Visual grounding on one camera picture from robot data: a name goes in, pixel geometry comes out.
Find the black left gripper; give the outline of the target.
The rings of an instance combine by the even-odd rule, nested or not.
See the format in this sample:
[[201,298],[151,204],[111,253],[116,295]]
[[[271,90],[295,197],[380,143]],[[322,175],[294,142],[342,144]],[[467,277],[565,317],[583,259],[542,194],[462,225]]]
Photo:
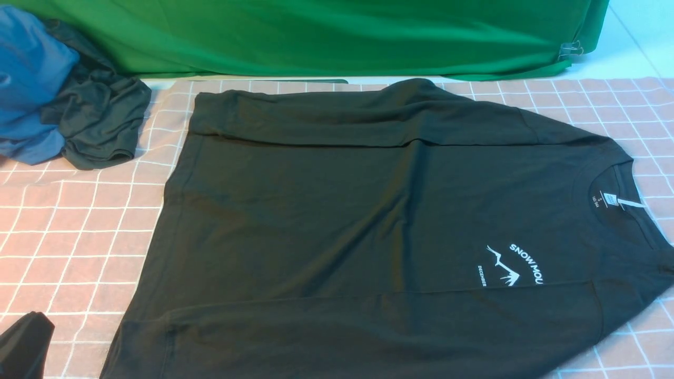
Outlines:
[[41,312],[20,317],[1,335],[1,378],[43,378],[55,325]]

